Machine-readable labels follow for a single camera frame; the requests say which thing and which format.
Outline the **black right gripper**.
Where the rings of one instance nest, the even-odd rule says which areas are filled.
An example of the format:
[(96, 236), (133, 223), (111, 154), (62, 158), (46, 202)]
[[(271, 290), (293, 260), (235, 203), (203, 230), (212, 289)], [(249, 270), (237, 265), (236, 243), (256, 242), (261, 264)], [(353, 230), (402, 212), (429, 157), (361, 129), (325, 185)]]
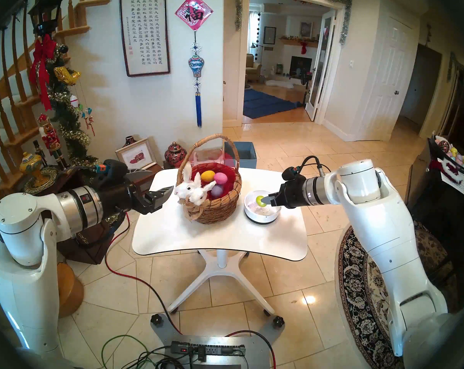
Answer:
[(271, 193), (261, 202), (270, 206), (283, 206), (288, 209), (306, 206), (303, 186), (306, 179), (293, 179), (284, 182), (278, 193)]

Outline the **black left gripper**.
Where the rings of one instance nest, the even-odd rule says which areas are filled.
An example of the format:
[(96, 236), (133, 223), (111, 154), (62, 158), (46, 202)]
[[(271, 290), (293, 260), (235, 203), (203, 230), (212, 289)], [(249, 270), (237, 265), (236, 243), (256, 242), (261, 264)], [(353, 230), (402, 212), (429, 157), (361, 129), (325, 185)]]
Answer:
[[(130, 181), (139, 181), (154, 175), (155, 172), (151, 169), (130, 169), (127, 178)], [(162, 208), (174, 192), (173, 185), (159, 190), (142, 191), (130, 181), (101, 189), (103, 218), (132, 210), (142, 215), (154, 213)]]

